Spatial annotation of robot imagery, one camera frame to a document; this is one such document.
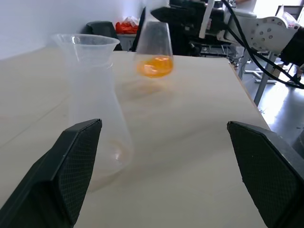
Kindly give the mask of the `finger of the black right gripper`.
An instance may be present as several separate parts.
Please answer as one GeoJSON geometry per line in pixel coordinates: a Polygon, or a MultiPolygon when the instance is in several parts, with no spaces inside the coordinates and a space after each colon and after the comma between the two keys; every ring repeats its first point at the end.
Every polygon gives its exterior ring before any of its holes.
{"type": "Polygon", "coordinates": [[[151,15],[157,20],[169,24],[185,24],[190,16],[184,8],[160,7],[151,10],[151,15]]]}

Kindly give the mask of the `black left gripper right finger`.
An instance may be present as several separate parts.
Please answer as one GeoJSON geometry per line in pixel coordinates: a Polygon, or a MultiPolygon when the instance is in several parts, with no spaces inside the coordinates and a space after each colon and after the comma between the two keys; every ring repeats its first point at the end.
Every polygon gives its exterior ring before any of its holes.
{"type": "Polygon", "coordinates": [[[227,124],[242,181],[268,228],[304,226],[304,159],[281,136],[227,124]]]}

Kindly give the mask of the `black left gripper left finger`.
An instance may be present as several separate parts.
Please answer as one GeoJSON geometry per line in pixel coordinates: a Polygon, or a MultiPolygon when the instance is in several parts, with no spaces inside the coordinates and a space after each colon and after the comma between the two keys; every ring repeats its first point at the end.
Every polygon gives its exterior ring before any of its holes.
{"type": "Polygon", "coordinates": [[[65,129],[0,209],[2,228],[72,228],[92,177],[101,119],[65,129]]]}

